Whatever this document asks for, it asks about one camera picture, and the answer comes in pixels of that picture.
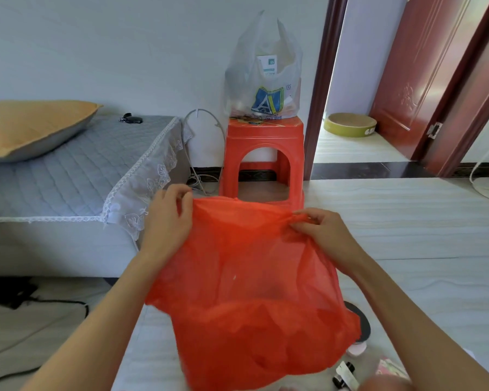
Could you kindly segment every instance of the plastic bag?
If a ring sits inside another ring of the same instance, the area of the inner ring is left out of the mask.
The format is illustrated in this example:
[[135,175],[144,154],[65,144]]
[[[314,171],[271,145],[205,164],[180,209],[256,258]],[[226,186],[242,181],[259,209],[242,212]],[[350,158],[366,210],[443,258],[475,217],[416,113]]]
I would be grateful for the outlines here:
[[[283,119],[297,115],[300,100],[302,50],[295,37],[277,20],[280,40],[263,42],[264,11],[241,35],[225,72],[225,98],[230,117]],[[258,56],[276,73],[265,74]]]
[[194,200],[190,236],[146,298],[170,315],[193,391],[319,372],[360,336],[335,268],[289,226],[303,219],[271,204]]

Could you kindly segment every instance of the blue logo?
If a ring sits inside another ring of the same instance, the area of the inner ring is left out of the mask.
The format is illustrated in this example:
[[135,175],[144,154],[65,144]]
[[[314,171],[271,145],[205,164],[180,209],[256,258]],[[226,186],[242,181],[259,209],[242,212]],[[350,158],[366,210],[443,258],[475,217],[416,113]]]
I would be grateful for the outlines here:
[[284,103],[284,88],[280,87],[275,91],[267,91],[262,86],[255,94],[255,103],[252,111],[275,115],[281,112]]

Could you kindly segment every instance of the power cord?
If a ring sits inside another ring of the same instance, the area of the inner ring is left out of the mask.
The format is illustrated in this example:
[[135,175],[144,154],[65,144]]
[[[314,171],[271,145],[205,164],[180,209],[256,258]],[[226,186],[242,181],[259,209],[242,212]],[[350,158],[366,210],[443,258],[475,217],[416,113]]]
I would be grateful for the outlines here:
[[[29,302],[38,302],[38,303],[70,303],[70,304],[80,304],[82,306],[85,307],[85,318],[87,318],[87,316],[89,315],[89,304],[88,303],[85,303],[85,302],[81,302],[79,300],[65,300],[65,299],[40,299],[40,298],[33,298],[33,297],[27,297],[26,298],[26,301],[29,301]],[[65,316],[63,317],[60,317],[58,319],[56,319],[55,321],[52,321],[51,323],[49,323],[48,325],[45,325],[43,328],[33,332],[32,334],[28,335],[27,337],[21,339],[20,341],[16,341],[15,343],[13,343],[12,345],[4,348],[4,349],[1,349],[0,350],[0,353],[4,352],[4,351],[7,351],[7,350],[10,350],[11,348],[19,345],[21,342],[24,342],[25,340],[27,340],[29,337],[31,337],[32,335],[35,335],[37,334],[38,332],[40,332],[41,330],[49,327],[50,325],[52,325],[53,323],[61,320],[62,318],[66,317],[68,314],[66,314]],[[40,369],[41,367],[36,367],[36,368],[32,368],[32,369],[28,369],[28,370],[25,370],[25,371],[21,371],[21,372],[13,372],[13,373],[8,373],[8,374],[5,374],[3,376],[0,376],[0,381],[3,381],[3,380],[6,380],[6,379],[10,379],[12,377],[18,377],[18,376],[24,376],[24,375],[27,375],[27,374],[31,374],[31,373],[34,373],[36,372],[38,369]]]
[[[222,124],[221,122],[219,122],[219,119],[213,114],[211,113],[210,111],[208,111],[207,109],[204,109],[204,108],[196,108],[196,109],[193,109],[192,111],[190,111],[184,118],[183,118],[183,125],[184,124],[187,124],[187,120],[188,118],[195,112],[196,113],[196,116],[199,114],[199,111],[204,111],[210,115],[212,115],[212,117],[216,120],[216,123],[215,123],[215,126],[218,127],[221,131],[221,134],[222,134],[222,141],[223,141],[223,147],[225,146],[226,144],[226,140],[225,140],[225,131],[223,130],[222,128]],[[185,146],[184,144],[184,137],[183,137],[183,126],[182,127],[182,140],[183,140],[183,146]],[[210,174],[198,174],[196,172],[196,170],[194,169],[193,165],[192,165],[192,162],[190,161],[190,157],[188,156],[188,151],[186,149],[186,146],[185,146],[185,154],[187,156],[187,159],[188,159],[188,163],[190,165],[190,167],[192,168],[192,171],[194,172],[194,175],[191,176],[189,178],[189,180],[193,179],[194,182],[193,183],[190,183],[188,184],[192,189],[195,189],[197,191],[201,191],[203,193],[203,195],[205,196],[210,196],[212,195],[213,193],[216,192],[217,188],[212,190],[212,191],[206,191],[205,188],[203,187],[203,184],[201,182],[201,177],[209,177],[209,178],[213,178],[215,180],[215,182],[219,182],[220,178],[221,178],[221,173],[222,173],[222,167],[221,167],[221,171],[219,173],[219,177],[214,177],[214,176],[211,176]]]

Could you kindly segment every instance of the person's left hand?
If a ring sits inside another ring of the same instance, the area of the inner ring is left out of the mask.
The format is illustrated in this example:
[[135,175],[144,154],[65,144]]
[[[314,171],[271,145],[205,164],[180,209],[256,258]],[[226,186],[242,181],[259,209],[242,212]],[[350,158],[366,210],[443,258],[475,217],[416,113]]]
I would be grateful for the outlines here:
[[[192,205],[192,188],[186,185],[172,184],[166,191],[157,191],[145,217],[140,253],[150,260],[168,261],[190,233]],[[178,207],[181,208],[181,215],[178,214]]]

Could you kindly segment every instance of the red plastic bag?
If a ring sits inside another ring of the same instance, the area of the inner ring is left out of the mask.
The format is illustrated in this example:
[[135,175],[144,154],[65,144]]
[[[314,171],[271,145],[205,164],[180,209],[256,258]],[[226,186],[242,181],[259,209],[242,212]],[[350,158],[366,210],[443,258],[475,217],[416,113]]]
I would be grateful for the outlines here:
[[360,336],[333,265],[279,206],[194,200],[193,227],[147,304],[172,318],[193,391],[254,389],[322,371]]

